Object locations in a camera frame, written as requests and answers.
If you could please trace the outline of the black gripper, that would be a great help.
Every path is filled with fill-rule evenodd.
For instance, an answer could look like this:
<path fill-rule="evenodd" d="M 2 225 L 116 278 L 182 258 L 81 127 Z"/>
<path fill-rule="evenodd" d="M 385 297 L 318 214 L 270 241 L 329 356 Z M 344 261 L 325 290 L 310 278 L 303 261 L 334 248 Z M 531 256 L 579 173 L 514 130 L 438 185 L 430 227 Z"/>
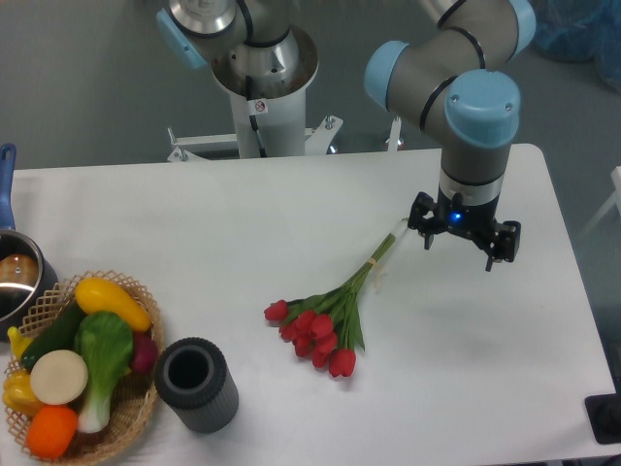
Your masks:
<path fill-rule="evenodd" d="M 458 193 L 446 197 L 441 190 L 434 199 L 419 192 L 413 200 L 408 218 L 408 228 L 416 230 L 429 250 L 434 237 L 447 232 L 472 241 L 488 255 L 485 271 L 490 272 L 495 263 L 512 263 L 519 251 L 521 223 L 507 220 L 499 223 L 496 210 L 499 197 L 480 205 L 466 205 Z"/>

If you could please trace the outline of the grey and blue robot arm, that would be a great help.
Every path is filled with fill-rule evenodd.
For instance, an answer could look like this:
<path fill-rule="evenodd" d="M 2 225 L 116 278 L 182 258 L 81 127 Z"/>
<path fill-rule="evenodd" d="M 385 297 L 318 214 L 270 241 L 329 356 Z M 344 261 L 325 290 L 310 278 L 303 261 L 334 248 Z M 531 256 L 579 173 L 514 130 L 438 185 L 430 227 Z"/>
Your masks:
<path fill-rule="evenodd" d="M 420 47 L 390 41 L 370 58 L 366 93 L 441 146 L 439 191 L 420 193 L 409 228 L 473 242 L 490 263 L 518 252 L 519 222 L 498 222 L 520 92 L 501 66 L 533 39 L 526 1 L 428 1 L 438 35 Z M 285 1 L 169 1 L 156 21 L 179 60 L 209 66 L 229 94 L 241 157 L 306 150 L 306 90 L 318 56 Z"/>

